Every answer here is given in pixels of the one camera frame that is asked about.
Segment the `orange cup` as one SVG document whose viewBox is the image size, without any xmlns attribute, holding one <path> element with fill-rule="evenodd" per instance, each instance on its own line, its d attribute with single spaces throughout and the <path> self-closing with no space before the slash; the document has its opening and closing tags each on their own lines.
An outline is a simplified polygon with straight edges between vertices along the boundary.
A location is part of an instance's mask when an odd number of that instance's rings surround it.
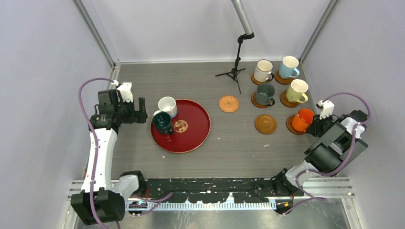
<svg viewBox="0 0 405 229">
<path fill-rule="evenodd" d="M 313 123 L 315 113 L 308 108 L 301 108 L 293 117 L 292 127 L 298 132 L 306 132 Z"/>
</svg>

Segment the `dark teal cup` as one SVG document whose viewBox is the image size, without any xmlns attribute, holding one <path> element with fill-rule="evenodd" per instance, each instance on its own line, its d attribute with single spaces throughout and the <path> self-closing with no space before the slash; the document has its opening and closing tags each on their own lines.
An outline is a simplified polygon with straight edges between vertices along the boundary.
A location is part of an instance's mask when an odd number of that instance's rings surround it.
<svg viewBox="0 0 405 229">
<path fill-rule="evenodd" d="M 167 112 L 156 111 L 153 115 L 152 124 L 163 135 L 174 134 L 171 116 Z"/>
</svg>

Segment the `wooden coaster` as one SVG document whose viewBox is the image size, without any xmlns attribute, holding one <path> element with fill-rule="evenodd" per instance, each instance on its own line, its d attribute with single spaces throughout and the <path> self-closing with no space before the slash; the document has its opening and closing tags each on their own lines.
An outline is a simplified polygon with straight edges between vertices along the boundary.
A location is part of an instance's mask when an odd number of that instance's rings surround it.
<svg viewBox="0 0 405 229">
<path fill-rule="evenodd" d="M 291 115 L 287 120 L 286 120 L 286 127 L 289 130 L 289 132 L 295 134 L 295 135 L 304 135 L 306 132 L 300 132 L 297 131 L 293 126 L 292 126 L 292 120 L 295 116 Z"/>
<path fill-rule="evenodd" d="M 256 85 L 260 85 L 260 84 L 262 84 L 262 83 L 269 83 L 269 82 L 272 81 L 273 79 L 274 79 L 274 75 L 273 75 L 273 74 L 270 74 L 270 78 L 268 78 L 268 79 L 267 79 L 266 81 L 264 81 L 264 82 L 260 82 L 260 81 L 258 81 L 258 80 L 255 79 L 254 73 L 251 74 L 251 81 L 252 81 L 254 84 L 256 84 Z"/>
<path fill-rule="evenodd" d="M 279 71 L 277 71 L 276 74 L 275 74 L 275 80 L 276 80 L 279 84 L 282 84 L 282 85 L 291 84 L 294 79 L 295 79 L 295 78 L 287 78 L 287 79 L 282 78 L 282 77 L 280 76 L 280 74 L 279 74 Z"/>
<path fill-rule="evenodd" d="M 270 98 L 270 103 L 269 104 L 260 105 L 259 103 L 256 102 L 256 94 L 255 93 L 252 93 L 252 95 L 251 95 L 251 102 L 255 107 L 258 107 L 258 108 L 267 108 L 267 107 L 273 106 L 275 104 L 274 98 Z"/>
<path fill-rule="evenodd" d="M 277 122 L 274 117 L 262 114 L 255 119 L 255 128 L 258 132 L 269 135 L 276 131 Z"/>
<path fill-rule="evenodd" d="M 285 90 L 285 91 L 283 91 L 283 92 L 281 93 L 281 95 L 280 95 L 280 97 L 279 97 L 280 102 L 281 102 L 284 106 L 289 107 L 289 108 L 294 108 L 294 107 L 297 107 L 297 106 L 300 105 L 299 102 L 289 102 L 288 99 L 287 99 L 287 97 L 286 97 L 286 94 L 287 94 L 287 91 Z"/>
</svg>

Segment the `yellow mug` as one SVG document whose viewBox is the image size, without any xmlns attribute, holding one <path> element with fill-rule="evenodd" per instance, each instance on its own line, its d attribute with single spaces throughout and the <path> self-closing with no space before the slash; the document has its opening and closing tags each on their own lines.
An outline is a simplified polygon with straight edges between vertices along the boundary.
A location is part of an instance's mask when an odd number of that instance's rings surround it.
<svg viewBox="0 0 405 229">
<path fill-rule="evenodd" d="M 309 100 L 306 95 L 309 85 L 301 79 L 295 79 L 291 82 L 286 92 L 286 99 L 291 103 L 305 103 Z"/>
</svg>

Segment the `red round tray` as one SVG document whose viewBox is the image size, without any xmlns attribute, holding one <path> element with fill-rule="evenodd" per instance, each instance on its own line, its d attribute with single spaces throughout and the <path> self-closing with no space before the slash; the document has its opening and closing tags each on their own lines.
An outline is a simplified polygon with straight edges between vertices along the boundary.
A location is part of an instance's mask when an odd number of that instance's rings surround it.
<svg viewBox="0 0 405 229">
<path fill-rule="evenodd" d="M 177 115 L 172 119 L 174 134 L 164 135 L 153 122 L 150 132 L 155 143 L 171 153 L 187 153 L 197 149 L 207 139 L 211 120 L 206 109 L 188 99 L 177 99 Z"/>
</svg>

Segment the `dark green cup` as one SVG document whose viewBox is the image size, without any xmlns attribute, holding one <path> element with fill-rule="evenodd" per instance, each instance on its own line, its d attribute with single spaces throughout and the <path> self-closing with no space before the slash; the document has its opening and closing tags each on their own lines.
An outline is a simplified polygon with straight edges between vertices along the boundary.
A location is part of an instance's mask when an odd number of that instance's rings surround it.
<svg viewBox="0 0 405 229">
<path fill-rule="evenodd" d="M 255 92 L 255 102 L 262 106 L 273 106 L 275 104 L 275 88 L 269 83 L 262 83 L 257 86 Z"/>
</svg>

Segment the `light blue mug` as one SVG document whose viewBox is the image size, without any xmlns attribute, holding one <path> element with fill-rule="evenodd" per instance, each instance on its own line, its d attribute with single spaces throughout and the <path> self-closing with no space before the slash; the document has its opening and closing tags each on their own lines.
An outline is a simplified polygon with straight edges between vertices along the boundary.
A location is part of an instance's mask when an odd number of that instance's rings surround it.
<svg viewBox="0 0 405 229">
<path fill-rule="evenodd" d="M 299 60 L 294 56 L 286 56 L 283 58 L 279 68 L 279 75 L 282 79 L 296 78 L 300 75 L 298 69 Z"/>
</svg>

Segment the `white cup brown rim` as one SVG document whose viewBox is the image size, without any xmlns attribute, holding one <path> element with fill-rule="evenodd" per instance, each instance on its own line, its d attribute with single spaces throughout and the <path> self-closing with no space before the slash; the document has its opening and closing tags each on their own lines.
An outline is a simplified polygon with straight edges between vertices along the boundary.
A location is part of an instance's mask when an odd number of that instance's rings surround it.
<svg viewBox="0 0 405 229">
<path fill-rule="evenodd" d="M 262 59 L 256 63 L 254 77 L 256 80 L 258 80 L 260 82 L 264 82 L 268 78 L 270 78 L 270 74 L 274 75 L 274 73 L 272 71 L 273 71 L 272 62 L 269 60 L 266 60 L 266 59 Z"/>
</svg>

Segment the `woven rattan coaster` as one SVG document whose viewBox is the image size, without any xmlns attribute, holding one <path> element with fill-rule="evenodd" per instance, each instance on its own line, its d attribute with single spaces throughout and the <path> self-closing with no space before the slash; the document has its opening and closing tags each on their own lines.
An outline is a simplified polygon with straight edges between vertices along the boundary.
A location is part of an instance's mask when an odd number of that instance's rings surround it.
<svg viewBox="0 0 405 229">
<path fill-rule="evenodd" d="M 230 95 L 223 96 L 218 102 L 219 108 L 226 113 L 235 112 L 239 107 L 239 101 Z"/>
</svg>

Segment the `microphone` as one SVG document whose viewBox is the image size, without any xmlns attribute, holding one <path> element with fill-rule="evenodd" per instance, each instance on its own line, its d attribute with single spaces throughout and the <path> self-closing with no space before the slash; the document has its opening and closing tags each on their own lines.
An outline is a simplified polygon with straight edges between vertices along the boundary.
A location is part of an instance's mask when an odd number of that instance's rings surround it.
<svg viewBox="0 0 405 229">
<path fill-rule="evenodd" d="M 248 19 L 248 16 L 247 16 L 247 13 L 245 11 L 242 1 L 241 0 L 231 0 L 231 2 L 235 8 L 237 16 L 238 16 L 245 32 L 244 32 L 244 34 L 240 35 L 237 39 L 238 50 L 237 50 L 236 59 L 234 62 L 234 67 L 231 69 L 230 72 L 217 74 L 216 77 L 223 76 L 223 75 L 227 75 L 228 77 L 230 77 L 233 81 L 235 81 L 237 83 L 239 93 L 241 94 L 241 88 L 240 88 L 240 84 L 238 81 L 238 75 L 241 71 L 245 70 L 245 68 L 238 69 L 238 65 L 241 60 L 241 58 L 240 58 L 241 46 L 242 46 L 244 40 L 250 40 L 250 39 L 254 38 L 255 34 L 251 27 L 250 21 Z"/>
</svg>

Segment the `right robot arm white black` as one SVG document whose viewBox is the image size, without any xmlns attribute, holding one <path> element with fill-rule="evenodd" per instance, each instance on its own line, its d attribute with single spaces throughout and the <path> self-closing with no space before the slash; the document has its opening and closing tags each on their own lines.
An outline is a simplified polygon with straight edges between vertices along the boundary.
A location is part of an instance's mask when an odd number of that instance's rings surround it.
<svg viewBox="0 0 405 229">
<path fill-rule="evenodd" d="M 304 161 L 298 166 L 281 170 L 273 181 L 273 191 L 279 196 L 295 193 L 308 179 L 335 171 L 345 160 L 352 143 L 352 127 L 367 120 L 368 115 L 361 110 L 333 117 L 320 119 L 312 116 L 313 122 L 306 132 L 319 139 L 304 154 Z"/>
</svg>

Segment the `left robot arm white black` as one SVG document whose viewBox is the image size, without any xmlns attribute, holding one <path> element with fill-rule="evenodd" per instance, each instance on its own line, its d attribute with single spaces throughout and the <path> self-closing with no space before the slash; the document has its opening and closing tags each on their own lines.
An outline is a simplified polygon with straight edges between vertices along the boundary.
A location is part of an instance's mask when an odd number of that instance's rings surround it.
<svg viewBox="0 0 405 229">
<path fill-rule="evenodd" d="M 113 150 L 122 124 L 144 124 L 148 118 L 145 99 L 139 98 L 135 110 L 133 98 L 118 89 L 98 92 L 95 114 L 89 118 L 91 150 L 87 174 L 78 194 L 71 196 L 71 206 L 85 225 L 121 221 L 131 195 L 142 197 L 147 190 L 139 170 L 124 172 L 113 185 L 111 168 Z"/>
</svg>

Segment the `white cup back left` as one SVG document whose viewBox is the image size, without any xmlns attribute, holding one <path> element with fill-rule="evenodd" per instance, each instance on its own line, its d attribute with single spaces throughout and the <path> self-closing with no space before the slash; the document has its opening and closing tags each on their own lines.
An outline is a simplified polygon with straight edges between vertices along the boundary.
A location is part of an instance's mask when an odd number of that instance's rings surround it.
<svg viewBox="0 0 405 229">
<path fill-rule="evenodd" d="M 158 101 L 158 110 L 153 115 L 155 116 L 161 112 L 166 112 L 171 118 L 174 118 L 178 113 L 176 100 L 170 96 L 161 98 Z"/>
</svg>

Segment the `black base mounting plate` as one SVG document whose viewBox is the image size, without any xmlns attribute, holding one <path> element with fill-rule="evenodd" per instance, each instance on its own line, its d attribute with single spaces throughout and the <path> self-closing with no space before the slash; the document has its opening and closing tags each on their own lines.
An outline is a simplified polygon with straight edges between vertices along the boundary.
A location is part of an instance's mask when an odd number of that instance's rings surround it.
<svg viewBox="0 0 405 229">
<path fill-rule="evenodd" d="M 140 181 L 132 196 L 161 199 L 172 196 L 169 203 L 224 203 L 233 196 L 234 203 L 264 203 L 269 197 L 304 196 L 276 183 L 274 178 L 151 178 Z"/>
</svg>

